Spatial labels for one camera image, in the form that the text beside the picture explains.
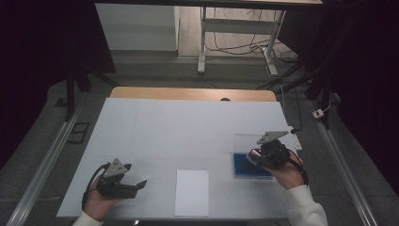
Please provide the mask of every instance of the white wall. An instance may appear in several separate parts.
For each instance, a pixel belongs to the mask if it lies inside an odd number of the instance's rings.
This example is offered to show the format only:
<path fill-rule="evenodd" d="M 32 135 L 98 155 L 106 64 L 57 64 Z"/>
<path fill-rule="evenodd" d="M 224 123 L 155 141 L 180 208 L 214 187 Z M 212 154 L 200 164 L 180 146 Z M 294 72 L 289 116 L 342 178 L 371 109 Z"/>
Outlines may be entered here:
<path fill-rule="evenodd" d="M 96 4 L 110 50 L 178 49 L 177 7 Z"/>

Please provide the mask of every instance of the white sheet of paper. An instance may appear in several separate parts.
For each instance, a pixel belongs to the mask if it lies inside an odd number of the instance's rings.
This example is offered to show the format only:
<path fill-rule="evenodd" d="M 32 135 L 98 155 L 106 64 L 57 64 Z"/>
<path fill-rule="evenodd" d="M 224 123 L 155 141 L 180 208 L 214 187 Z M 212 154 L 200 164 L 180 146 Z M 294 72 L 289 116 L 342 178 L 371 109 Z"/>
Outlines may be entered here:
<path fill-rule="evenodd" d="M 174 215 L 209 217 L 208 170 L 177 170 Z"/>

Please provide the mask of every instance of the white table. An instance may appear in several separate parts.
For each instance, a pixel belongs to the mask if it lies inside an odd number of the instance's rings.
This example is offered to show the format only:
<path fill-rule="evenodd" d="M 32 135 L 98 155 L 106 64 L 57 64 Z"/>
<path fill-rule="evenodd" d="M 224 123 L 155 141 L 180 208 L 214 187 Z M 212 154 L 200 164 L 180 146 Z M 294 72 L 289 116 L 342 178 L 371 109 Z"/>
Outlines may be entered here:
<path fill-rule="evenodd" d="M 79 217 L 92 173 L 117 157 L 133 165 L 123 184 L 148 183 L 108 218 L 286 218 L 282 187 L 274 180 L 234 179 L 231 160 L 234 152 L 256 147 L 265 131 L 280 130 L 288 126 L 278 102 L 108 98 L 57 216 Z M 289 136 L 280 141 L 295 148 Z M 177 170 L 209 170 L 208 218 L 174 216 Z"/>

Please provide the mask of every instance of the blue object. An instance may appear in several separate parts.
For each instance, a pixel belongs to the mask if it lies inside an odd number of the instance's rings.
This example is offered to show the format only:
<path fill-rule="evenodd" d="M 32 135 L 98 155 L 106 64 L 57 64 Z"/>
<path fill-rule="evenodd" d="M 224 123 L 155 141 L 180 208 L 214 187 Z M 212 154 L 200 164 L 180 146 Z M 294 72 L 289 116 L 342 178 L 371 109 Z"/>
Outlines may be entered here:
<path fill-rule="evenodd" d="M 262 167 L 253 165 L 247 160 L 246 153 L 234 153 L 232 156 L 234 177 L 272 179 L 273 174 Z"/>

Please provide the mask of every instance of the human hand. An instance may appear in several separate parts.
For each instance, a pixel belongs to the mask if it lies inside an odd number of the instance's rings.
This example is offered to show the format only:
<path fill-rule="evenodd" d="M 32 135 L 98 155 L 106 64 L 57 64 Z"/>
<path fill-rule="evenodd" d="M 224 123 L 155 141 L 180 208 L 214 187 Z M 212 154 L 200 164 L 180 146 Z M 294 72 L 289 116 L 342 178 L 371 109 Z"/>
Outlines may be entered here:
<path fill-rule="evenodd" d="M 103 217 L 114 206 L 115 203 L 122 201 L 122 199 L 109 199 L 100 194 L 96 189 L 99 177 L 94 180 L 88 193 L 88 199 L 85 205 L 85 213 L 91 218 L 102 221 Z"/>
<path fill-rule="evenodd" d="M 299 165 L 302 165 L 302 160 L 300 158 L 297 158 L 294 153 L 290 152 L 290 158 Z M 287 162 L 282 169 L 267 170 L 274 175 L 279 184 L 285 189 L 305 185 L 302 175 L 300 174 L 298 169 L 290 162 Z"/>

